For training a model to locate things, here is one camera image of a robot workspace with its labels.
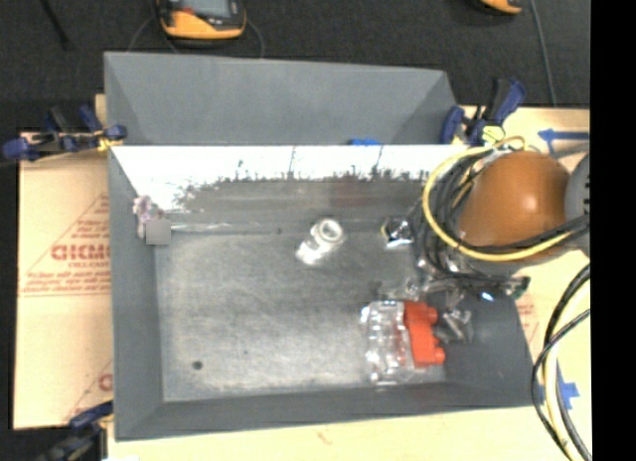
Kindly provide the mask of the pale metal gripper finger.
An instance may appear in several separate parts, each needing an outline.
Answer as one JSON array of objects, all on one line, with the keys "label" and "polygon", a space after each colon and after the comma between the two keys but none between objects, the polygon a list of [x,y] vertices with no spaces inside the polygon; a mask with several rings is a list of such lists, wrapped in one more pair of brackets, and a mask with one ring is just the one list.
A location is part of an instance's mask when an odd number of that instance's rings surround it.
[{"label": "pale metal gripper finger", "polygon": [[468,325],[472,319],[472,311],[464,305],[465,297],[449,300],[444,308],[443,318],[446,323],[452,325]]},{"label": "pale metal gripper finger", "polygon": [[459,326],[444,324],[435,326],[434,334],[444,344],[471,344],[474,340],[475,331],[471,324]]}]

